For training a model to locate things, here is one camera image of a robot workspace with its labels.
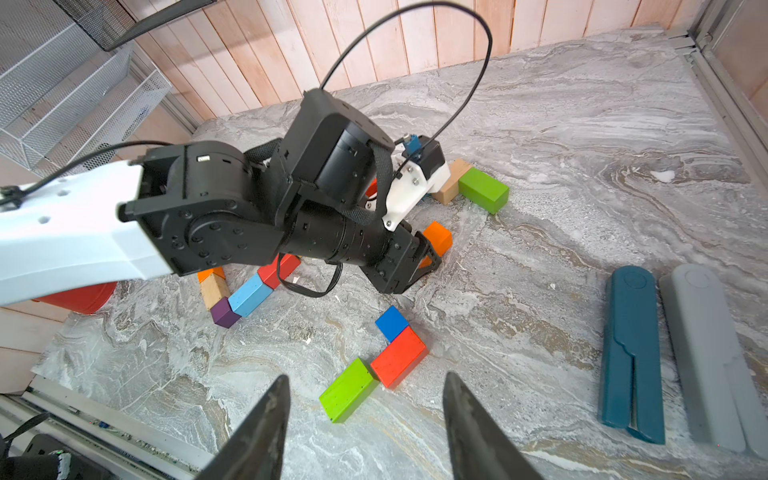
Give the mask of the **light blue block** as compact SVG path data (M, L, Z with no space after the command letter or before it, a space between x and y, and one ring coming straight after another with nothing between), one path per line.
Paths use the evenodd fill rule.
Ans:
M248 317L272 293L273 289L265 284L258 274L255 274L229 297L229 304L235 314Z

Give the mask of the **red block front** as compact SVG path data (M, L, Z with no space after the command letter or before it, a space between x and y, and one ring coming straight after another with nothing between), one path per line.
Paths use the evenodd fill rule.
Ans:
M295 255L279 254L271 264L260 267L257 274L266 286L275 290L300 264L300 258Z

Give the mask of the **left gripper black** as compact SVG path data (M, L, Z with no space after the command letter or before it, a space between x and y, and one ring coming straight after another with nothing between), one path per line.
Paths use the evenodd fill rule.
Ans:
M402 294L441 263L441 256L423 232L398 227L383 255L360 269L379 293Z

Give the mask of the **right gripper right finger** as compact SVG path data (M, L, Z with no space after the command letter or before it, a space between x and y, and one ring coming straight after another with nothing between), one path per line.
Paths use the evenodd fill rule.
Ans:
M453 371L443 411L454 479L542 479Z

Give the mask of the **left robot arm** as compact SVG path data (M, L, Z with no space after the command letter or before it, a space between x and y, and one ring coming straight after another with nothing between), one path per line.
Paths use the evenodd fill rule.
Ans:
M425 136L394 143L364 114L307 92L282 139L248 151L169 145L42 187L1 193L3 304L113 281L185 276L279 255L361 268L402 293L440 258L406 221L450 169Z

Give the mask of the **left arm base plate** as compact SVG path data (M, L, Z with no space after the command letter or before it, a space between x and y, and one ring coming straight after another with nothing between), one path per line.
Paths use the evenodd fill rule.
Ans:
M1 461L1 478L111 479L112 475L54 437L37 434L21 456Z

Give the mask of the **red block pair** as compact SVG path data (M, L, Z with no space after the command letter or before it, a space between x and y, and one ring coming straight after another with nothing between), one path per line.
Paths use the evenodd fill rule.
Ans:
M378 191L378 182L376 179L374 179L369 185L369 187L367 188L365 192L365 196L367 198L373 198L377 195L377 191Z

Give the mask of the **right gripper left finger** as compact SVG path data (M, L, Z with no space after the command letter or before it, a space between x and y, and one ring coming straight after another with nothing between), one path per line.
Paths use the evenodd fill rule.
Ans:
M281 374L196 479L280 479L290 407Z

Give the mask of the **orange block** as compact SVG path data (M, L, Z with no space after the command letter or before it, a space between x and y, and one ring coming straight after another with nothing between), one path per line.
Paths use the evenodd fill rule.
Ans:
M423 235L440 258L453 246L452 233L437 221L433 221L423 231Z
M226 281L226 274L222 267L203 270L197 273L197 278L199 283L203 283L206 279L208 279L211 276L215 276L216 278L221 279L222 281Z

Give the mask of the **natural wood block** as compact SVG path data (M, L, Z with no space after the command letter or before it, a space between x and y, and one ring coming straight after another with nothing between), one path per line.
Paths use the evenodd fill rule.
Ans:
M442 187L431 194L431 196L442 203L448 205L460 193L459 180L472 169L472 165L464 160L456 159L449 165L450 176Z
M230 296L230 290L224 278L211 274L199 283L202 299L208 311L220 300Z

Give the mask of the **purple cube block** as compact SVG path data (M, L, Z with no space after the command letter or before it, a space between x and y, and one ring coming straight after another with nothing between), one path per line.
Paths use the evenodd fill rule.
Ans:
M228 297L220 299L210 309L210 314L214 324L224 328L232 327L241 318L239 314L233 311Z

